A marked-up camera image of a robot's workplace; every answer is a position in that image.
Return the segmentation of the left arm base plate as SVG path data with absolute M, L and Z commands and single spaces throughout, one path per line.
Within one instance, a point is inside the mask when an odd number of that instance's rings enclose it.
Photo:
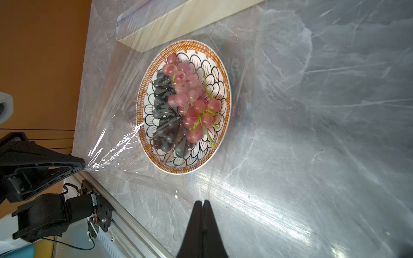
M 94 207 L 92 221 L 94 226 L 107 233 L 111 225 L 114 208 L 88 180 L 82 181 L 81 189 L 83 193 L 90 194 L 92 197 Z

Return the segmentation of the clear plastic wrap sheet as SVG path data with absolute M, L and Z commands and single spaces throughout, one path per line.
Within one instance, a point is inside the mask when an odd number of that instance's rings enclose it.
M 413 255 L 412 1 L 265 1 L 191 34 L 223 61 L 231 117 L 214 157 L 171 175 L 138 136 L 160 47 L 117 40 L 138 1 L 93 1 L 73 154 L 172 255 L 209 200 L 232 258 Z

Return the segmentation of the black grape bunch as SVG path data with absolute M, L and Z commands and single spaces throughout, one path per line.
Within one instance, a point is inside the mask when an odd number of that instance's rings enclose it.
M 158 121 L 151 140 L 152 146 L 165 153 L 174 150 L 178 158 L 184 158 L 193 145 L 186 138 L 187 129 L 175 103 L 176 92 L 172 87 L 172 79 L 158 72 L 152 86 L 155 96 L 153 117 Z

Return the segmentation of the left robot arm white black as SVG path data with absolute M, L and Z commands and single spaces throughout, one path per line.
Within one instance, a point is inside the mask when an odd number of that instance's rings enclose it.
M 32 243 L 61 235 L 70 224 L 92 215 L 90 194 L 66 199 L 64 193 L 43 193 L 84 168 L 84 159 L 37 145 L 23 132 L 1 138 L 1 201 L 23 203 L 12 213 L 18 222 L 13 239 Z

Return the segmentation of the red grape bunch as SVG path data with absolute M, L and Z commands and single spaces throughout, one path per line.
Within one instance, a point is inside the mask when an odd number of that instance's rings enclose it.
M 177 54 L 170 54 L 162 72 L 172 79 L 176 92 L 175 103 L 183 117 L 183 124 L 188 129 L 187 140 L 197 143 L 204 137 L 215 146 L 209 131 L 219 129 L 222 101 L 213 94 L 215 79 L 209 62 L 203 62 L 197 56 L 191 60 L 180 60 Z

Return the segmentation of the patterned plate orange rim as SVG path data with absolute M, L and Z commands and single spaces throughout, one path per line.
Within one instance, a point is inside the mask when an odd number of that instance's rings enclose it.
M 195 40 L 167 46 L 143 76 L 136 113 L 139 139 L 155 166 L 169 174 L 201 168 L 217 152 L 231 114 L 221 59 Z

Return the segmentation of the white plastic wrap dispenser box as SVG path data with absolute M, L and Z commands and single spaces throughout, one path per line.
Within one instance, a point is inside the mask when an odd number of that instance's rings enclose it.
M 250 8 L 260 1 L 137 1 L 116 21 L 116 39 L 140 53 Z

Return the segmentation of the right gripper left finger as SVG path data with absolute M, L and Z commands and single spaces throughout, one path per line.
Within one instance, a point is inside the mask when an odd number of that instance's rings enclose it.
M 196 201 L 177 258 L 200 258 L 202 246 L 202 202 Z

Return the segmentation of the aluminium front rail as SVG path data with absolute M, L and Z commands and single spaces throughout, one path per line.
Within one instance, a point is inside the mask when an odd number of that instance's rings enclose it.
M 78 182 L 87 180 L 112 205 L 111 226 L 108 235 L 128 258 L 172 258 L 162 246 L 100 183 L 87 172 L 74 176 Z

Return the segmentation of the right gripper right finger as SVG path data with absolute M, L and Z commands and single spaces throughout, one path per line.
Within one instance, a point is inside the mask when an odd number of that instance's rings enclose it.
M 228 258 L 211 203 L 208 200 L 204 201 L 202 208 L 202 257 Z

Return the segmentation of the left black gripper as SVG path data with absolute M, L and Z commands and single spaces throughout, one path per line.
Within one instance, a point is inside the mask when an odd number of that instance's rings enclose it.
M 23 132 L 1 138 L 1 202 L 27 201 L 85 169 L 85 161 L 29 141 Z

